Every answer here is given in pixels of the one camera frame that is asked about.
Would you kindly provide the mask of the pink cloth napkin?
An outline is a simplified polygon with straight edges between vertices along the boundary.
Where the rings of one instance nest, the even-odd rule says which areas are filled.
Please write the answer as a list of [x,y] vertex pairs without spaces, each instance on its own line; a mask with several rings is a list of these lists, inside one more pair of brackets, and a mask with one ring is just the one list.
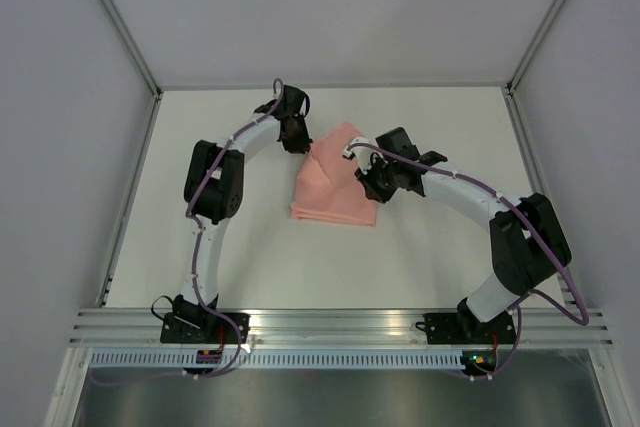
[[314,141],[296,177],[291,217],[296,220],[373,227],[377,204],[355,177],[358,163],[342,152],[361,132],[345,122]]

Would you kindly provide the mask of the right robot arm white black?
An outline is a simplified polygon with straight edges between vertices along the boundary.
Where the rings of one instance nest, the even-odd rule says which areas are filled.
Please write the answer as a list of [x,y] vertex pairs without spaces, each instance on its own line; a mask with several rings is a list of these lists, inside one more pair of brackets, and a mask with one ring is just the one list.
[[436,151],[422,153],[397,127],[369,141],[355,137],[342,153],[355,160],[365,196],[380,204],[398,190],[441,202],[488,232],[492,271],[452,315],[425,315],[418,328],[431,344],[511,343],[508,315],[527,294],[572,260],[551,201],[540,193],[509,196],[459,171]]

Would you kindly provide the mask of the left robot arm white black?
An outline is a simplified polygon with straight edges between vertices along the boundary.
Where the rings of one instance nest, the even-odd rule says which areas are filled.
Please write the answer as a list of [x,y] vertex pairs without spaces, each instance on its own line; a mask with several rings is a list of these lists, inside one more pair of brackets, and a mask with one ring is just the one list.
[[250,316],[218,309],[218,270],[230,221],[244,194],[246,164],[273,143],[291,154],[309,152],[306,126],[310,99],[303,90],[277,79],[274,98],[226,140],[198,141],[185,180],[185,216],[194,223],[191,265],[181,292],[170,300],[160,335],[163,344],[218,344],[246,341]]

